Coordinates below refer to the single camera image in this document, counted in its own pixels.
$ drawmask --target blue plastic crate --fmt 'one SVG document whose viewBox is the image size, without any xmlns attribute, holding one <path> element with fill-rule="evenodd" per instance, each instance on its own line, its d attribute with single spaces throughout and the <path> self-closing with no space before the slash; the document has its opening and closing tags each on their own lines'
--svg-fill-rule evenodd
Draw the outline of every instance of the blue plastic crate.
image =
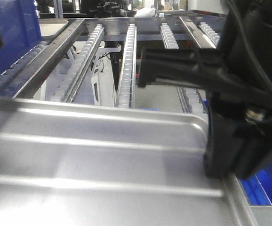
<svg viewBox="0 0 272 226">
<path fill-rule="evenodd" d="M 41 41 L 33 0 L 0 0 L 0 74 Z"/>
<path fill-rule="evenodd" d="M 252 205 L 272 205 L 272 164 L 241 182 Z"/>
</svg>

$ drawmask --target gray floor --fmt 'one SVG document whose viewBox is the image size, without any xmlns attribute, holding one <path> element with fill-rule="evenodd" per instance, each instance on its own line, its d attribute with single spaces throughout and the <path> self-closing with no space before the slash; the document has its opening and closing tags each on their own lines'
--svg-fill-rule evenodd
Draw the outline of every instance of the gray floor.
<svg viewBox="0 0 272 226">
<path fill-rule="evenodd" d="M 148 85 L 136 88 L 135 108 L 154 108 L 163 112 L 183 113 L 176 87 Z"/>
</svg>

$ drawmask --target blue bin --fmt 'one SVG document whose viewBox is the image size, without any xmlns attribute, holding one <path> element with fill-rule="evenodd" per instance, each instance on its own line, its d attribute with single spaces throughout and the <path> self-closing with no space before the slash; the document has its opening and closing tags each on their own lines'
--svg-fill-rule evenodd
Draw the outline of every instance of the blue bin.
<svg viewBox="0 0 272 226">
<path fill-rule="evenodd" d="M 41 41 L 33 0 L 0 0 L 0 74 Z"/>
</svg>

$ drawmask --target wire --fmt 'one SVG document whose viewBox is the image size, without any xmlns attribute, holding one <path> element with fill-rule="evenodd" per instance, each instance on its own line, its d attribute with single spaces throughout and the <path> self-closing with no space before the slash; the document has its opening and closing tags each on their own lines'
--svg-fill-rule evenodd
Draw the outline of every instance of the wire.
<svg viewBox="0 0 272 226">
<path fill-rule="evenodd" d="M 104 58 L 104 57 L 107 57 L 109 60 L 113 60 L 114 59 L 114 55 L 113 55 L 112 59 L 110 57 L 108 57 L 108 55 L 110 55 L 110 53 L 105 53 L 101 57 L 99 57 L 98 59 L 100 60 L 101 58 Z"/>
<path fill-rule="evenodd" d="M 102 62 L 103 62 L 103 68 L 102 68 L 102 70 L 100 72 L 104 71 L 104 60 L 102 60 Z"/>
<path fill-rule="evenodd" d="M 245 51 L 247 52 L 248 59 L 250 60 L 250 66 L 254 75 L 262 83 L 263 87 L 272 95 L 272 82 L 267 76 L 266 72 L 263 70 L 258 59 L 256 58 L 253 49 L 246 37 L 245 30 L 242 24 L 242 19 L 239 10 L 233 0 L 227 0 L 228 7 L 234 18 L 237 31 L 240 33 L 241 40 L 244 44 Z"/>
</svg>

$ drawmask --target metal tray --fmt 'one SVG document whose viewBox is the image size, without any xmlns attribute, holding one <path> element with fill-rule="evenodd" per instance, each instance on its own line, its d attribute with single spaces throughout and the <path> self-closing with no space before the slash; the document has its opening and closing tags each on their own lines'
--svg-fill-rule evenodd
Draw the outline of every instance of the metal tray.
<svg viewBox="0 0 272 226">
<path fill-rule="evenodd" d="M 68 20 L 39 20 L 42 39 L 54 39 L 68 25 L 68 23 Z"/>
<path fill-rule="evenodd" d="M 256 225 L 227 193 L 236 180 L 205 176 L 207 130 L 190 114 L 0 99 L 0 225 Z"/>
</svg>

